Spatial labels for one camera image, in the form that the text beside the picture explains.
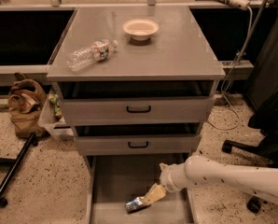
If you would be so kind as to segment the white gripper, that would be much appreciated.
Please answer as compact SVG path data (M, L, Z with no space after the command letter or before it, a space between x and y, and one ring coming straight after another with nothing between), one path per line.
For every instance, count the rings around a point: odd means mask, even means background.
M172 165L160 163L160 170L160 184L154 184L144 196L146 205L162 199L166 195L166 190L177 192L189 186L184 163Z

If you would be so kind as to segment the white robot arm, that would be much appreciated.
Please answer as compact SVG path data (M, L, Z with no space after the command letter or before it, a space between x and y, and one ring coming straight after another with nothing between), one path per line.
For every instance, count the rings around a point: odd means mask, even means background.
M160 164L160 182L144 196L146 204L162 199L167 192L223 183L264 201L278 204L278 168L221 164L193 155L181 164Z

